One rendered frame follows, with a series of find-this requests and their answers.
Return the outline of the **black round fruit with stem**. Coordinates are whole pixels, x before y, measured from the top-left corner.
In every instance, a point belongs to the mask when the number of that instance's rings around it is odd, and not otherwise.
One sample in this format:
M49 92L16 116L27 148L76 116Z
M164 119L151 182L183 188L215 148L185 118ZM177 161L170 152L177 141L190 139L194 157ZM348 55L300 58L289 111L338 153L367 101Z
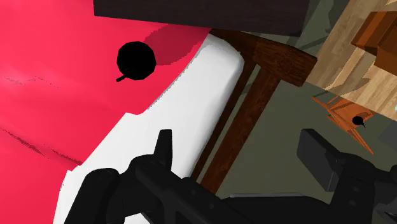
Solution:
M124 79L144 80L151 75L157 65L154 51L140 41L125 43L119 50L116 64L122 75L116 82Z

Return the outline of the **brown wooden cabinet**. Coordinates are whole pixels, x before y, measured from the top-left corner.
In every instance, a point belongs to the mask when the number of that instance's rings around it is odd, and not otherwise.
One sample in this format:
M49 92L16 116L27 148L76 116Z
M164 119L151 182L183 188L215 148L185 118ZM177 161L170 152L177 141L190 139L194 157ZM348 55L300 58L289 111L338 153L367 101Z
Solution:
M351 44L374 55L374 65L397 76L397 11L373 11Z

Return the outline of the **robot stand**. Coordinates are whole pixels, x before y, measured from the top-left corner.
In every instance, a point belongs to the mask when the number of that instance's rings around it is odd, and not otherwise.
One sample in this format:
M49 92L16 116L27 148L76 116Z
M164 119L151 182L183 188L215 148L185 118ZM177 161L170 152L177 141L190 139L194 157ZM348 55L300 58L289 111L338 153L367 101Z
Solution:
M94 15L299 36L310 0L93 0Z

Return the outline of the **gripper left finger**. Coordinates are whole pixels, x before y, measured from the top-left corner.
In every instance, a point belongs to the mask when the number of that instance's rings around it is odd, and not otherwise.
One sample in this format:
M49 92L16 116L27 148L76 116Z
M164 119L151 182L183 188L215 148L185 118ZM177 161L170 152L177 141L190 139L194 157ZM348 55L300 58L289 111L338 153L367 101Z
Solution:
M171 165L172 131L163 129L154 152L134 158L124 173L89 172L64 224L122 224L139 213L161 224L227 224L230 207Z

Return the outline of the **bed with red blanket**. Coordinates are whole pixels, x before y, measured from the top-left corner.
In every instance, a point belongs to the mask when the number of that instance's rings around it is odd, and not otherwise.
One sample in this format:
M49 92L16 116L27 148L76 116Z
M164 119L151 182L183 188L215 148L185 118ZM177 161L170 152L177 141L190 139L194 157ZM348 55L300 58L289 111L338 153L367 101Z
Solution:
M133 41L156 68L116 82ZM189 176L247 64L207 28L97 17L93 0L0 0L0 224L64 224L90 171L125 171L162 129Z

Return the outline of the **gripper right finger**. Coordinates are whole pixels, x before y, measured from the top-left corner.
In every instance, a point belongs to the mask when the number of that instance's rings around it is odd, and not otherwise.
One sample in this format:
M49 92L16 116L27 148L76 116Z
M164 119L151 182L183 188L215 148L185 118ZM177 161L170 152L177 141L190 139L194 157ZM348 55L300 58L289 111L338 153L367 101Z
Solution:
M376 168L355 154L338 151L314 129L302 129L297 157L333 197L326 224L372 224L377 211L387 224L397 224L397 165Z

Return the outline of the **orange wooden chair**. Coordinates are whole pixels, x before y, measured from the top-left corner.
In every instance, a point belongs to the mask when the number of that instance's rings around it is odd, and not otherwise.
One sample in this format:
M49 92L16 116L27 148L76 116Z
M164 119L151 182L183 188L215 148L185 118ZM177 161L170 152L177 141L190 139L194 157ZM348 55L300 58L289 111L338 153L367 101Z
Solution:
M356 130L360 126L358 122L354 123L354 117L358 116L363 119L363 123L371 118L376 112L365 108L359 104L342 98L341 96L335 96L327 103L321 102L318 98L312 97L312 99L327 110L327 118L334 124L339 126L343 131L348 133L353 139L355 139L360 145L362 145L367 151L373 154L373 151L365 140L361 137L359 132Z

